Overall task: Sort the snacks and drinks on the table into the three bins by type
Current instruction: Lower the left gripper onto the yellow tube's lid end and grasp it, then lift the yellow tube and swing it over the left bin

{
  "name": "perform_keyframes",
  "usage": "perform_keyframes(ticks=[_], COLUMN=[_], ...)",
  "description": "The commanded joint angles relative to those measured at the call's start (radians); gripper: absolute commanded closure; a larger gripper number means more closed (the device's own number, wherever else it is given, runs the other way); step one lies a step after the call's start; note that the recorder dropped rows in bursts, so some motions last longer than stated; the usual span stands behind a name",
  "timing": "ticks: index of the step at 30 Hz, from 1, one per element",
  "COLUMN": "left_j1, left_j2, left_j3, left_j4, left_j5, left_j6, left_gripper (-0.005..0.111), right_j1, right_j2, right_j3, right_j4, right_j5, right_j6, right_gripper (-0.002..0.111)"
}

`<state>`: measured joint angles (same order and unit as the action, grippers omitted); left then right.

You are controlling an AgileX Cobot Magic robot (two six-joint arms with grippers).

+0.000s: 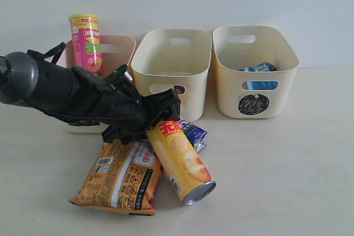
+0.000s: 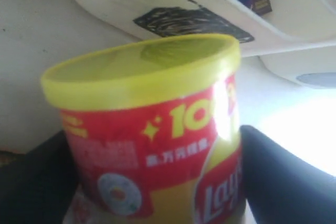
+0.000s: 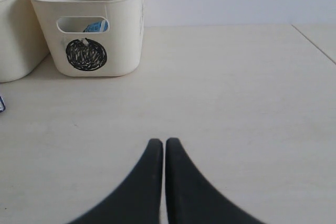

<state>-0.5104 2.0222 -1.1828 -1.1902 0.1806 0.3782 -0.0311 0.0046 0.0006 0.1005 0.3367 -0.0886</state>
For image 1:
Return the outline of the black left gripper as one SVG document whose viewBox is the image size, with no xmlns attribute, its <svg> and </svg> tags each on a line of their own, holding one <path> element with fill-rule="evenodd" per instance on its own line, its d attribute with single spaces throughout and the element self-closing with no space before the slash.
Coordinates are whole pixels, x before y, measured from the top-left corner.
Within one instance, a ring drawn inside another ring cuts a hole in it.
<svg viewBox="0 0 354 236">
<path fill-rule="evenodd" d="M 173 89 L 141 95 L 129 80 L 123 64 L 100 79 L 81 67 L 66 70 L 66 123 L 73 126 L 107 124 L 102 133 L 105 143 L 119 139 L 123 145 L 148 139 L 161 120 L 179 120 L 180 99 Z"/>
</svg>

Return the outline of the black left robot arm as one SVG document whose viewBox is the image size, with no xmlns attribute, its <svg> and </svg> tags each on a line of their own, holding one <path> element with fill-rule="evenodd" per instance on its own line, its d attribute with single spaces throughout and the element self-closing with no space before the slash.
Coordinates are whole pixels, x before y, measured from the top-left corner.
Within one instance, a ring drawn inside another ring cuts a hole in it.
<svg viewBox="0 0 354 236">
<path fill-rule="evenodd" d="M 107 143 L 145 140 L 160 121 L 180 119 L 176 92 L 142 96 L 126 64 L 100 79 L 81 67 L 62 67 L 23 52 L 1 57 L 1 103 L 34 108 L 71 126 L 106 124 Z"/>
</svg>

